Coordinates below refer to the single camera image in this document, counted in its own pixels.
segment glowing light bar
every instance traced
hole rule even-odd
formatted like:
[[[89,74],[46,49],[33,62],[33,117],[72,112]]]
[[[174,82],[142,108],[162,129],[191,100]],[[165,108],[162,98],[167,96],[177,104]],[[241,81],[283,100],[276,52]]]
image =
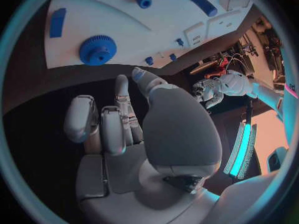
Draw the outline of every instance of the glowing light bar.
[[[238,175],[238,173],[242,167],[242,164],[245,160],[246,151],[247,151],[248,143],[249,143],[250,132],[251,132],[251,125],[246,124],[245,128],[244,128],[242,142],[240,145],[238,155],[237,155],[234,165],[230,171],[230,174],[235,177]]]

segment distant robotic hand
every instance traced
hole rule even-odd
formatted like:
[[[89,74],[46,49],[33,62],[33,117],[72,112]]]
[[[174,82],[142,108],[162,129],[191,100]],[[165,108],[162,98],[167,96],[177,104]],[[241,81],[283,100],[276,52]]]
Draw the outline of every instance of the distant robotic hand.
[[[243,96],[253,91],[253,85],[243,74],[229,70],[227,74],[216,79],[203,79],[193,85],[193,93],[198,102],[208,101],[209,109],[220,103],[224,94],[228,96]]]

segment dark floor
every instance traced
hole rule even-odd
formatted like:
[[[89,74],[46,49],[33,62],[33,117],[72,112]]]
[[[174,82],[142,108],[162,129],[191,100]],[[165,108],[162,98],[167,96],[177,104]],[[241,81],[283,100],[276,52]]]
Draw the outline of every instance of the dark floor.
[[[192,79],[200,77],[191,78],[182,72],[164,78],[189,91]],[[142,123],[148,110],[147,102],[131,80],[129,92],[136,115]],[[84,222],[75,199],[76,172],[84,150],[82,144],[69,141],[62,130],[66,110],[77,95],[92,95],[99,109],[112,105],[114,80],[92,82],[48,93],[20,105],[3,118],[7,141],[21,174],[40,199],[70,223]],[[212,109],[211,116],[223,143],[223,163],[205,187],[217,194],[221,194],[234,182],[222,171],[232,150],[245,102],[245,98],[228,97]],[[250,176],[259,174],[256,163],[250,170],[253,173]],[[20,212],[7,190],[4,195],[10,199],[6,202],[8,205],[4,204],[4,210],[14,214],[14,217],[19,213],[27,223],[28,218]]]

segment blue gear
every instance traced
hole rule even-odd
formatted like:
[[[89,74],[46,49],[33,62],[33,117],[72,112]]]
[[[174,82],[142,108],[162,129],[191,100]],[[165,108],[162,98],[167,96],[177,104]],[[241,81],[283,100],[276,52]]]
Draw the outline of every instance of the blue gear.
[[[88,38],[80,47],[80,60],[90,66],[100,66],[109,61],[117,51],[114,40],[105,35]]]

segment blue knob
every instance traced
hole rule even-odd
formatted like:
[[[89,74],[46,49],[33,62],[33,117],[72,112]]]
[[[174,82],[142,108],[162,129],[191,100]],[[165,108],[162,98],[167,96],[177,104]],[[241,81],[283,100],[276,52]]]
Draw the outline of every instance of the blue knob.
[[[208,16],[215,16],[217,14],[217,8],[214,7],[214,5],[210,3],[208,0],[191,0],[191,1],[194,2]]]
[[[149,8],[151,5],[151,0],[136,0],[136,2],[143,9]]]
[[[176,55],[171,54],[169,57],[171,58],[172,61],[176,61]]]
[[[100,66],[116,54],[114,40],[105,35],[93,36],[84,41],[80,47],[80,60],[90,66]]]
[[[182,41],[182,39],[176,39],[176,42],[180,45],[180,46],[184,46],[184,42]]]
[[[151,56],[147,57],[145,59],[146,63],[149,65],[149,66],[152,66],[153,65],[153,58]]]

